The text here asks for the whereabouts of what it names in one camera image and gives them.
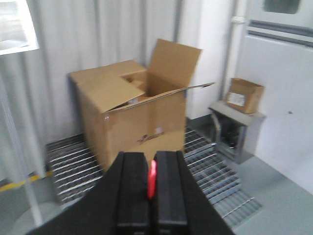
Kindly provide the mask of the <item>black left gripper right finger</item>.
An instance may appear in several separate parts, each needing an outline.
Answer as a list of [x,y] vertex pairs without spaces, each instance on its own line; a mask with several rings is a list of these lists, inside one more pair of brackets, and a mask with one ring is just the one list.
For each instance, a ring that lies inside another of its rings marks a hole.
[[232,235],[208,201],[180,151],[157,151],[153,197],[155,235]]

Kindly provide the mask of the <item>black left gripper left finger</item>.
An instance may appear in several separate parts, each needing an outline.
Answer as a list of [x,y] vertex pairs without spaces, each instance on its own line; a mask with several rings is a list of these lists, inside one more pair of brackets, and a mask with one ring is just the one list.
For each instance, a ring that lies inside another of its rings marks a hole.
[[31,235],[147,235],[148,164],[142,152],[119,152],[77,203],[29,232]]

